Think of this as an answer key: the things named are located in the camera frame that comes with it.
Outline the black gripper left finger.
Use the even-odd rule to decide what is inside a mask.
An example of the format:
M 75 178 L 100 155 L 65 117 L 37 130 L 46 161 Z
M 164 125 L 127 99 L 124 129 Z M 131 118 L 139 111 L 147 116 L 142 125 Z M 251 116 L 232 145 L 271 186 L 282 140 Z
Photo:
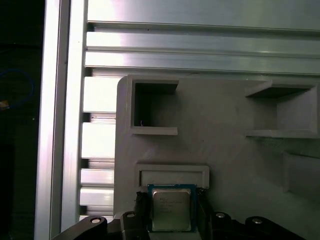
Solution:
M 137 192 L 134 209 L 111 222 L 103 216 L 88 216 L 55 236 L 54 240 L 149 240 L 147 230 L 150 198 Z

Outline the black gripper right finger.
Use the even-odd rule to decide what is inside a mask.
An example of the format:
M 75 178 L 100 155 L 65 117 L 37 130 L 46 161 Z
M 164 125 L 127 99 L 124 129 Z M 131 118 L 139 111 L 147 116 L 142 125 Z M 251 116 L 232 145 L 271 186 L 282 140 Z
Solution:
M 262 216 L 241 223 L 214 211 L 205 189 L 197 190 L 197 230 L 202 240 L 299 240 L 300 236 Z

